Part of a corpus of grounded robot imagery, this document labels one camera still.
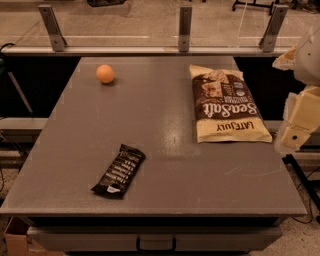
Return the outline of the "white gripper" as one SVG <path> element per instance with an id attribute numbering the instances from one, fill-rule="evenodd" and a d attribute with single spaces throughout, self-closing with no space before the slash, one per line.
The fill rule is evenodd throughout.
<path id="1" fill-rule="evenodd" d="M 320 127 L 320 27 L 312 26 L 298 46 L 277 57 L 272 67 L 294 68 L 294 77 L 307 85 L 299 94 L 288 95 L 283 113 L 280 143 L 298 150 Z"/>

